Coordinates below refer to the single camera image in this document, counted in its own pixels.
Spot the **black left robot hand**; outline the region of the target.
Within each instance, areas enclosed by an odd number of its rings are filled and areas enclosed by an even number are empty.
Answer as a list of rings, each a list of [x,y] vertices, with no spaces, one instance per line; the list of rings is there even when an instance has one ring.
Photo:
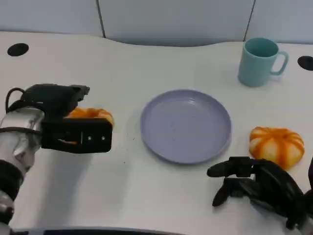
[[[46,117],[66,117],[88,95],[90,87],[83,85],[36,84],[26,89],[21,100],[42,110]]]

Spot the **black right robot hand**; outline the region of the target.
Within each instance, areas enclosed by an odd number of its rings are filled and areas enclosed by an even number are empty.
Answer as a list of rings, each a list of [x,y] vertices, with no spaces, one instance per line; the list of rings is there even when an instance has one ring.
[[[211,178],[224,179],[212,205],[218,207],[229,197],[247,197],[253,205],[286,218],[289,230],[304,235],[313,232],[313,191],[303,192],[279,165],[265,159],[230,157],[207,170]]]

